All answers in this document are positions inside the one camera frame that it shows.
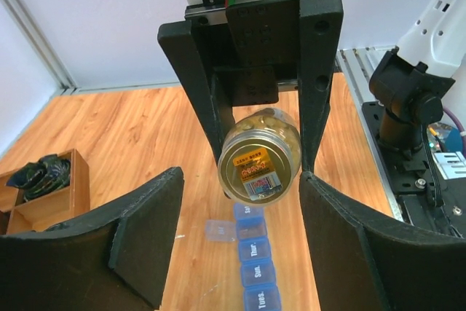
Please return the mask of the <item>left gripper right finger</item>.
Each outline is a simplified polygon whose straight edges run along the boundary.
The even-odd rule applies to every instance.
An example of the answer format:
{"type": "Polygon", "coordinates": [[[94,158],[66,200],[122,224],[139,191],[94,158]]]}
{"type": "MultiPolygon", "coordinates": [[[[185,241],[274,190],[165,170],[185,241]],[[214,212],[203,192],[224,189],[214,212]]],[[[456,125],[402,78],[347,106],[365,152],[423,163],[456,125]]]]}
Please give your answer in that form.
{"type": "Polygon", "coordinates": [[[465,239],[398,221],[309,171],[299,201],[322,310],[465,309],[465,239]]]}

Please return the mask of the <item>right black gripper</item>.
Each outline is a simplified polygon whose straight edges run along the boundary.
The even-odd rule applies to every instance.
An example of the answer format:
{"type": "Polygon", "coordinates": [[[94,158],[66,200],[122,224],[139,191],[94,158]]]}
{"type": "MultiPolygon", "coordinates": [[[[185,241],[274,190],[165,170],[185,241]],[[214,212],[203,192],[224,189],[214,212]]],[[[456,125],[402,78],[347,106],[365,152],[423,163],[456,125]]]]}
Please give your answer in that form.
{"type": "Polygon", "coordinates": [[[295,79],[300,41],[301,167],[312,172],[330,113],[342,0],[202,0],[185,18],[161,25],[157,41],[215,160],[235,123],[232,106],[276,103],[279,83],[295,79]]]}

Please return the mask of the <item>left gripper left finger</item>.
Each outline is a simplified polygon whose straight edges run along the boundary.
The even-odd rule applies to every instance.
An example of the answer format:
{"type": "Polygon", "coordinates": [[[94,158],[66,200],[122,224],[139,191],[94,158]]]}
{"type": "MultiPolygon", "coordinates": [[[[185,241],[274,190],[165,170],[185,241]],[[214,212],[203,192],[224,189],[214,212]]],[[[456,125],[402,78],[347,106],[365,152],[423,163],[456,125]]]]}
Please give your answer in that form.
{"type": "Polygon", "coordinates": [[[3,310],[158,310],[183,197],[171,167],[43,232],[1,237],[3,310]]]}

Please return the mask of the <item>blue weekly pill organizer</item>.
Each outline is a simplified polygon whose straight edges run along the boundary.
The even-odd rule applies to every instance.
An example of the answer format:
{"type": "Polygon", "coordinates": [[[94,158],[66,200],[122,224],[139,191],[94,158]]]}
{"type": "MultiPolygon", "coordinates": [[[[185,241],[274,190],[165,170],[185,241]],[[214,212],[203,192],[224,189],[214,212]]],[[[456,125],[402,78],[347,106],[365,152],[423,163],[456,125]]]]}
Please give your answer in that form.
{"type": "Polygon", "coordinates": [[[244,310],[281,310],[264,209],[236,203],[233,210],[233,221],[206,221],[205,237],[212,242],[237,243],[244,310]]]}

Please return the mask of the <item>clear jar of pills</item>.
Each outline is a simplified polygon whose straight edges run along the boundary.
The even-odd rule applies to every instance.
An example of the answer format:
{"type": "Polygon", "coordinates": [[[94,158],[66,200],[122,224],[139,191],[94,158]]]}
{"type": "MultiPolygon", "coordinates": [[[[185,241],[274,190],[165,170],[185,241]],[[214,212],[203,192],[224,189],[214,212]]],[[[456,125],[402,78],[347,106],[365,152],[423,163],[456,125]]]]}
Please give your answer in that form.
{"type": "Polygon", "coordinates": [[[300,167],[296,123],[281,109],[265,108],[228,132],[218,159],[218,180],[235,202],[263,207],[286,196],[300,167]]]}

